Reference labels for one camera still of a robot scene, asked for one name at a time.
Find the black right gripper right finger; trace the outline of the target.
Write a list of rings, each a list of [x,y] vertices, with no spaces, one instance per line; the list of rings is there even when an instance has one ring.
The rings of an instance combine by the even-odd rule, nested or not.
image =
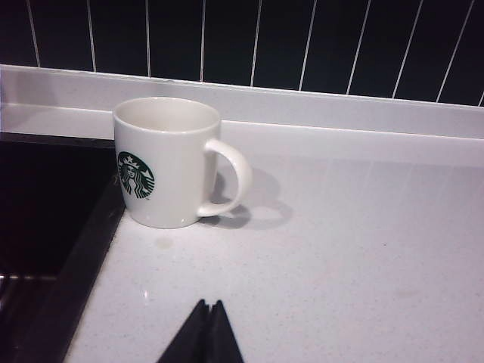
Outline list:
[[[209,311],[206,326],[206,362],[244,362],[221,300],[218,300]]]

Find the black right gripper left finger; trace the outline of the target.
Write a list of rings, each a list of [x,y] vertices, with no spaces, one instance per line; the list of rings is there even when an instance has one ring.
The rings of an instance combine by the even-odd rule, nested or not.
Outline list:
[[[157,362],[202,362],[208,314],[209,306],[199,300]]]

